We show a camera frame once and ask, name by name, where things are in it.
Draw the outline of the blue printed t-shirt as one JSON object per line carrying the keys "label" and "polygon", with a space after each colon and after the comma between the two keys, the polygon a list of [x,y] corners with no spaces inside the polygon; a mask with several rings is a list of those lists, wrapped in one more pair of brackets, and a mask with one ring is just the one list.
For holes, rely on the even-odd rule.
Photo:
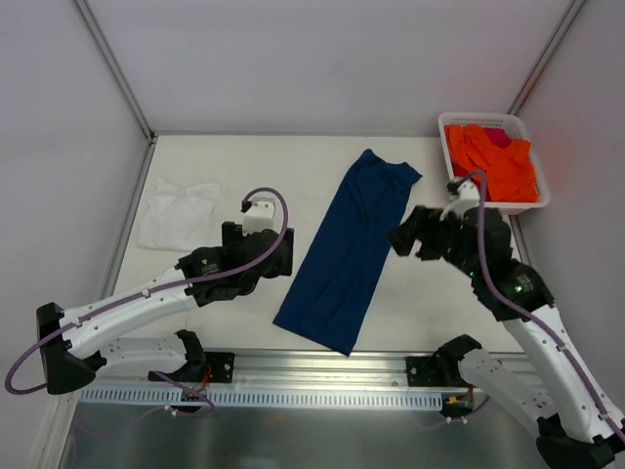
{"label": "blue printed t-shirt", "polygon": [[386,263],[386,233],[421,179],[365,150],[341,181],[273,324],[344,356],[354,349]]}

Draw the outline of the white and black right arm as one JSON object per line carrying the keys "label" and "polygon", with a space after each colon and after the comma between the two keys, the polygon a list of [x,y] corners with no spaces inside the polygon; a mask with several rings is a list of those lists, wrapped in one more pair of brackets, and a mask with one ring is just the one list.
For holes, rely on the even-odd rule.
{"label": "white and black right arm", "polygon": [[425,206],[387,233],[397,255],[442,259],[467,275],[478,301],[521,346],[543,388],[528,386],[468,334],[409,367],[408,377],[481,389],[526,428],[551,468],[605,468],[624,450],[624,414],[582,362],[541,276],[515,259],[511,237],[495,209],[455,215]]}

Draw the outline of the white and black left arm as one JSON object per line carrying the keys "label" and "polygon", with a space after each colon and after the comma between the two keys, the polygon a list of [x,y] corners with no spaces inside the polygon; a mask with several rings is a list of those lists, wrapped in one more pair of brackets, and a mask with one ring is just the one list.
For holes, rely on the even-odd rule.
{"label": "white and black left arm", "polygon": [[179,329],[161,337],[136,337],[134,331],[246,296],[262,278],[290,276],[294,234],[293,229],[245,234],[242,226],[224,222],[222,245],[194,249],[144,285],[84,307],[39,307],[38,336],[51,339],[40,348],[46,391],[70,393],[104,375],[201,381],[207,359],[195,332]]}

